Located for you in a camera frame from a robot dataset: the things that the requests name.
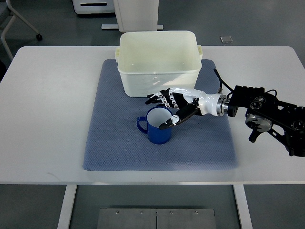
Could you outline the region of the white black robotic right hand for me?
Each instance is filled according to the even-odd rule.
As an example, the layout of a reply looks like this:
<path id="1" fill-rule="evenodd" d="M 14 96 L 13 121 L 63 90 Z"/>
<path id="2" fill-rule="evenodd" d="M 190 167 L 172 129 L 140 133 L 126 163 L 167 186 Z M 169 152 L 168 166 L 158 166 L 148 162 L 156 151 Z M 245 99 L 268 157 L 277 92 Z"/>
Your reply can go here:
<path id="1" fill-rule="evenodd" d="M 224 115 L 223 94 L 207 94 L 196 89 L 169 88 L 147 96 L 146 104 L 156 104 L 166 108 L 175 108 L 177 112 L 159 125 L 161 130 L 179 125 L 193 115 Z"/>

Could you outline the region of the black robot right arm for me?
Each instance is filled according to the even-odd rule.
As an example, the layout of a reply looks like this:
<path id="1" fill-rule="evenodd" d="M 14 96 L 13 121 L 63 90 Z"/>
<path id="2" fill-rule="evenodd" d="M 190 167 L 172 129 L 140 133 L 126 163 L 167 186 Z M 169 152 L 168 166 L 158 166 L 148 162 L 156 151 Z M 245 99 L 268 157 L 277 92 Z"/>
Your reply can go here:
<path id="1" fill-rule="evenodd" d="M 230 88 L 214 69 L 221 84 L 230 90 L 230 97 L 221 102 L 221 112 L 235 117 L 238 108 L 246 108 L 245 124 L 252 129 L 249 141 L 254 143 L 267 132 L 285 146 L 290 156 L 305 156 L 305 108 L 277 99 L 264 88 L 235 86 Z"/>

